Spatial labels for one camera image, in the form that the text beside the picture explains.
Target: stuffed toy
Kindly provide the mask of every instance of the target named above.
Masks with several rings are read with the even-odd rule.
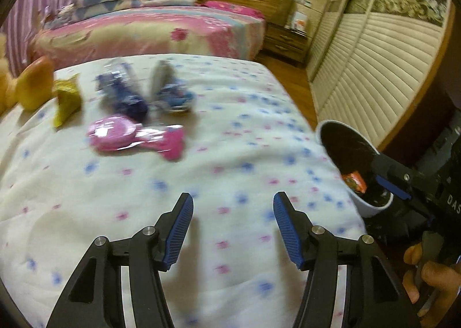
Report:
[[[54,64],[47,56],[35,60],[18,77],[16,96],[26,111],[36,111],[53,97]]]
[[[5,58],[6,36],[0,33],[0,114],[13,107],[17,102],[16,82]]]

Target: hand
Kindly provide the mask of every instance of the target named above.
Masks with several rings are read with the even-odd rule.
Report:
[[[403,261],[407,264],[416,265],[420,261],[422,254],[423,249],[421,244],[411,246],[405,251]],[[461,263],[458,263],[455,269],[434,263],[433,261],[428,261],[424,264],[421,270],[421,278],[428,285],[438,289],[440,294],[421,319],[421,327],[434,328],[439,324],[455,301],[461,286]],[[414,285],[414,271],[407,271],[405,273],[403,276],[403,287],[407,291],[411,302],[416,303],[420,297],[420,293]]]

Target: pink toy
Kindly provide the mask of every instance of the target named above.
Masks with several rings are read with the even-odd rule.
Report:
[[[143,128],[123,115],[104,117],[88,130],[91,146],[98,151],[117,151],[139,146],[161,152],[167,160],[175,160],[184,149],[182,125],[166,126],[163,130]]]

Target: bed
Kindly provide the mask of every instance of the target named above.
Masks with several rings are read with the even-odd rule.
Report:
[[[31,60],[50,57],[57,69],[117,56],[184,53],[253,60],[262,48],[263,19],[195,6],[116,11],[42,30]]]
[[[199,4],[210,0],[197,0]],[[253,60],[267,23],[285,26],[294,0],[213,0],[253,8],[260,18],[193,6],[142,7],[41,30],[28,60],[48,55],[56,69],[117,56],[183,53]]]
[[[17,106],[0,124],[0,277],[35,328],[46,325],[66,281],[99,235],[131,237],[169,211],[183,191],[194,216],[179,261],[161,275],[179,327],[292,325],[307,273],[289,261],[272,200],[286,191],[314,224],[357,239],[364,225],[337,169],[292,100],[264,66],[197,55],[127,57],[147,89],[160,59],[197,94],[182,124],[180,161],[151,151],[102,155],[85,136],[104,117],[94,77],[107,60],[61,69],[79,73],[84,107],[59,131],[54,100],[33,115]],[[340,267],[333,327],[341,326]],[[134,328],[124,283],[127,327]]]

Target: wardrobe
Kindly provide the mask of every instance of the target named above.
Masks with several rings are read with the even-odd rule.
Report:
[[[318,120],[342,121],[378,150],[399,146],[434,95],[454,14],[450,0],[330,0],[307,57]]]

